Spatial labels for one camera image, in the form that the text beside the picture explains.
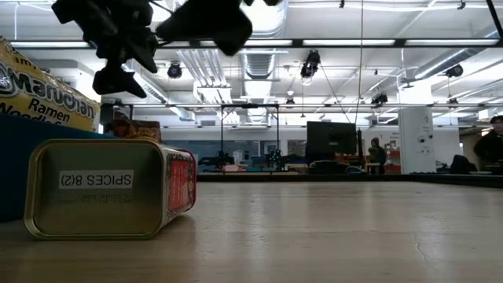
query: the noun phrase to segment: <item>tin label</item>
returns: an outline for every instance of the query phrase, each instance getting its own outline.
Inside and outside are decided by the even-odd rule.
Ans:
[[[134,170],[60,171],[60,189],[132,189]]]
[[[181,208],[189,203],[189,162],[171,161],[170,210]]]

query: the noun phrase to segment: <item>ramen noodle package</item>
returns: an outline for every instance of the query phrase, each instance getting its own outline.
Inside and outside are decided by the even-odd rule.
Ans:
[[[0,115],[93,130],[100,105],[34,66],[0,36]]]

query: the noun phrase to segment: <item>table surface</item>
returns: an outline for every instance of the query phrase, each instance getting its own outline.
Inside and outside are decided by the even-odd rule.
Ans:
[[[503,282],[503,190],[200,183],[150,241],[34,241],[0,224],[0,282]]]

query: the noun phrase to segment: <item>red label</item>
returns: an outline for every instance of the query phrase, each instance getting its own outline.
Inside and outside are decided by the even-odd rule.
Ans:
[[[170,210],[186,206],[189,203],[189,162],[171,161]]]

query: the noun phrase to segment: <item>white pillar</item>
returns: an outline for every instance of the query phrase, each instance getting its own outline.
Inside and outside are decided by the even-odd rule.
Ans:
[[[428,82],[415,82],[414,87],[398,92],[400,103],[432,103]],[[431,108],[402,108],[398,110],[400,129],[400,163],[402,174],[436,172],[433,117]]]

